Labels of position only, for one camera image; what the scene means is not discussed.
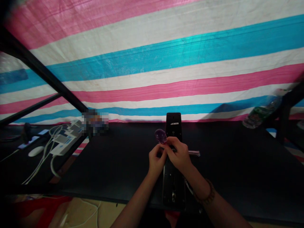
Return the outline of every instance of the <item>floor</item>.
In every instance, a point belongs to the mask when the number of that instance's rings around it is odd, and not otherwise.
[[[88,203],[94,204],[95,206],[99,206],[98,209],[98,217],[94,212],[96,211],[96,207],[90,205]],[[116,217],[120,214],[120,212],[125,207],[124,204],[116,204],[110,202],[96,201],[96,200],[88,200],[80,198],[73,198],[72,201],[64,207],[59,208],[57,213],[54,216],[52,224],[50,228],[53,227],[62,227],[62,228],[71,228],[73,226],[80,225],[87,222],[81,226],[77,226],[79,228],[96,228],[97,227],[97,218],[98,218],[98,228],[109,228],[112,223],[115,221]],[[269,224],[261,224],[261,223],[250,223],[254,228],[284,228],[283,226],[269,225]]]

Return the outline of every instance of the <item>wrist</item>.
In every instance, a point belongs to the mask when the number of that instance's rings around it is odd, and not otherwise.
[[[190,163],[189,165],[185,166],[183,169],[180,170],[180,172],[184,175],[184,177],[187,179],[189,175],[193,174],[193,171],[195,170],[195,166]]]
[[[147,175],[146,175],[146,179],[150,182],[150,183],[155,183],[158,179],[159,175],[157,175],[155,172],[151,172],[150,170],[148,171]]]

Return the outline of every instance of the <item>white computer mouse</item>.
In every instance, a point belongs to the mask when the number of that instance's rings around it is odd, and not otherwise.
[[[43,150],[44,150],[44,146],[36,147],[36,148],[32,149],[31,152],[28,153],[28,156],[34,157],[34,156],[40,154],[41,151],[43,151]]]

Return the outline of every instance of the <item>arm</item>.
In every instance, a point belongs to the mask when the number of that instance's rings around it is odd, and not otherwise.
[[[191,163],[188,147],[176,137],[168,137],[167,142],[177,149],[174,153],[168,145],[162,145],[170,161],[184,175],[193,191],[201,200],[210,194],[210,185]],[[204,208],[215,227],[251,227],[250,224],[217,192],[213,201]]]
[[[160,144],[158,144],[149,153],[148,174],[146,175],[145,179],[143,180],[131,200],[128,202],[128,204],[122,210],[115,222],[112,224],[111,228],[132,228],[138,226],[145,207],[150,198],[152,189],[159,175],[161,174],[166,162],[167,153],[162,152],[160,148]],[[162,152],[161,158],[158,158],[156,156],[158,152]]]

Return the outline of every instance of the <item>pink stripe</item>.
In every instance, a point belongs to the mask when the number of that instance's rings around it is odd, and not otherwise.
[[[302,73],[303,68],[304,63],[230,77],[196,79],[123,90],[93,92],[78,91],[74,92],[74,94],[81,101],[101,103],[143,101],[214,93],[229,93],[245,91],[271,84],[296,82]]]
[[[0,114],[16,113],[16,112],[22,111],[23,109],[26,109],[34,104],[37,104],[38,102],[43,101],[53,95],[55,95],[55,93],[44,96],[44,97],[40,97],[40,98],[24,100],[24,101],[17,101],[17,102],[13,102],[13,103],[9,103],[9,104],[2,104],[2,105],[0,105]],[[47,105],[41,107],[40,109],[49,108],[49,107],[53,107],[55,105],[62,105],[62,104],[66,104],[66,103],[68,103],[68,101],[65,100],[63,97],[60,97],[60,98],[52,101],[51,103],[48,103]]]
[[[297,155],[294,155],[300,162],[304,162],[304,158],[303,157],[300,157],[300,156],[297,156]]]
[[[28,49],[131,17],[197,0],[27,1],[17,8],[8,30]]]
[[[77,150],[74,151],[74,154],[80,154],[81,152],[82,152],[81,149],[77,149]]]
[[[88,143],[82,143],[82,144],[80,144],[80,146],[79,146],[79,147],[84,148],[84,147],[86,147],[86,146],[87,146],[87,144],[88,144]]]
[[[245,119],[247,114],[241,115],[241,116],[236,116],[232,118],[227,118],[227,119],[199,119],[199,120],[182,120],[182,122],[215,122],[215,121],[240,121]],[[110,123],[165,123],[166,121],[132,121],[132,120],[120,120],[120,119],[113,119],[109,120]]]

